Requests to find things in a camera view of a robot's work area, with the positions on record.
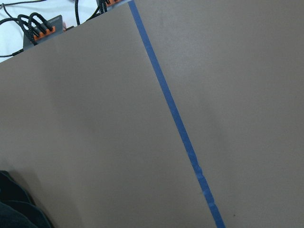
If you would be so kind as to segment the black printed t-shirt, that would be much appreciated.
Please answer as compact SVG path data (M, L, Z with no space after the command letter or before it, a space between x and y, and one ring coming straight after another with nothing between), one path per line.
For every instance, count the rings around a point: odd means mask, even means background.
M0 172L0 226L2 228L52 228L45 213L7 171Z

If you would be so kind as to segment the far orange USB hub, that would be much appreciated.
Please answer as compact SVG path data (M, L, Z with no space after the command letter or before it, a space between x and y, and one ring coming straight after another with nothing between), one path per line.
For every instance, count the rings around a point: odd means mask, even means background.
M128 0L105 0L107 7L119 6L128 2Z

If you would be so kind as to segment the orange usb hub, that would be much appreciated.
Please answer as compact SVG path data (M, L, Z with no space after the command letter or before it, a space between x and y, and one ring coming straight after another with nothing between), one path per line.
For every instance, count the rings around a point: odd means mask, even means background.
M30 14L31 34L23 37L23 49L27 50L64 32L62 15L46 20L38 13Z
M128 0L105 0L107 7L119 6L128 2Z

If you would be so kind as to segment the near orange USB hub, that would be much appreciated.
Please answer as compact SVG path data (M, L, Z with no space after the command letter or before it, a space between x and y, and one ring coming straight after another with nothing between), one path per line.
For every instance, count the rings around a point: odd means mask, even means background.
M31 34L23 37L23 49L27 50L64 32L62 15L46 20L38 13L30 14Z

